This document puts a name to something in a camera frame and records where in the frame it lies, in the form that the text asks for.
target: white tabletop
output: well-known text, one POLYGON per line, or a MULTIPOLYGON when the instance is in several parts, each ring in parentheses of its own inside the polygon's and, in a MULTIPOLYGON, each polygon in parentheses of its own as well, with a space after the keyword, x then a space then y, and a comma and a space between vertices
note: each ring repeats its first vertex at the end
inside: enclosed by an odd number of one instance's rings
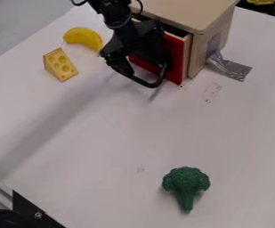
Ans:
POLYGON ((225 58, 244 83, 203 69, 153 90, 62 34, 111 31, 75 8, 0 57, 0 180, 67 227, 275 227, 275 18, 237 8, 225 58), (42 55, 61 46, 80 74, 61 84, 42 55), (171 168, 212 181, 189 215, 160 189, 171 168))

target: gray tape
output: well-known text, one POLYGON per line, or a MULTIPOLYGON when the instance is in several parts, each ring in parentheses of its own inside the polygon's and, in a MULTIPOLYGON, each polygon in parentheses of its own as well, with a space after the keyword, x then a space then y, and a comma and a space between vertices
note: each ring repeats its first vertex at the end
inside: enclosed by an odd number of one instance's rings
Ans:
POLYGON ((220 53, 220 41, 221 33, 217 34, 209 42, 206 51, 206 63, 227 77, 243 82, 252 68, 233 61, 224 60, 220 53))

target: black cable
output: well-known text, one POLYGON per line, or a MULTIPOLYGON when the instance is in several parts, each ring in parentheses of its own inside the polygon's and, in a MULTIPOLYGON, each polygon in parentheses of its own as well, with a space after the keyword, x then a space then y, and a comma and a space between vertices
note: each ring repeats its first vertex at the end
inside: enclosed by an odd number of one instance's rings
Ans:
POLYGON ((142 14, 142 12, 143 12, 143 3, 142 3, 142 1, 141 0, 136 0, 136 2, 138 2, 139 3, 139 5, 140 5, 140 10, 139 10, 139 12, 138 13, 136 13, 136 15, 141 15, 142 14))
POLYGON ((86 4, 88 2, 88 0, 84 0, 81 3, 76 3, 75 0, 70 0, 70 1, 75 6, 81 6, 81 5, 86 4))

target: broccoli floret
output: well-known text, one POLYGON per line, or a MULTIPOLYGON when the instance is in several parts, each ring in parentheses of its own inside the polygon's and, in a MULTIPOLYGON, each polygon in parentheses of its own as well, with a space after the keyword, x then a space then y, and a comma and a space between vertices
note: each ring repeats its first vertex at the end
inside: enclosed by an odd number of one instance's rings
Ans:
POLYGON ((191 211, 194 195, 198 191, 206 191, 210 187, 210 181, 198 168, 180 167, 164 176, 162 186, 176 195, 183 211, 191 211))

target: yellow cheese wedge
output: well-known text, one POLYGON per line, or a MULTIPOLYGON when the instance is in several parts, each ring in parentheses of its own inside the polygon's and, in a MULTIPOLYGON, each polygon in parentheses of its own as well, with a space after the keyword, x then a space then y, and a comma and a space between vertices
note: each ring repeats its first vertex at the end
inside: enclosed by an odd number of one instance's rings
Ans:
POLYGON ((64 53, 62 48, 57 48, 43 56, 44 66, 52 75, 64 82, 74 77, 79 72, 64 53))

